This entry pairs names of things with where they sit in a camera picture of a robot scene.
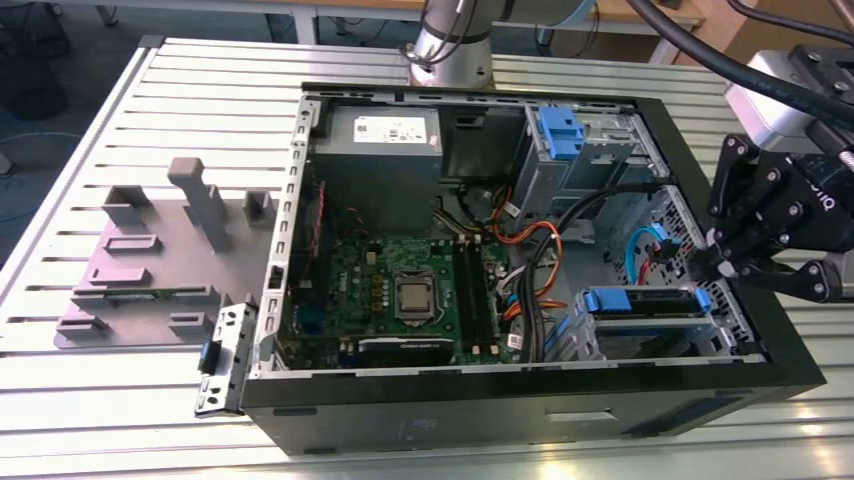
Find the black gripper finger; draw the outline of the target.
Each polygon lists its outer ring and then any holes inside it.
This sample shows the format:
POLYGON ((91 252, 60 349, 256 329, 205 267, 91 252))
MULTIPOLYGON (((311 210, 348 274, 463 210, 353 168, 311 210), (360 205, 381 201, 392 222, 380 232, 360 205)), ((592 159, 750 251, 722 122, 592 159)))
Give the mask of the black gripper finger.
POLYGON ((694 281, 736 277, 750 266, 770 264, 786 228, 786 214, 772 202, 784 198, 790 179, 783 154, 763 151, 744 134, 724 137, 707 202, 711 224, 704 245, 688 255, 694 281))
POLYGON ((716 272, 755 288, 814 303, 846 302, 840 272, 831 260, 808 260, 798 268, 771 258, 754 258, 735 263, 723 261, 716 265, 716 272))

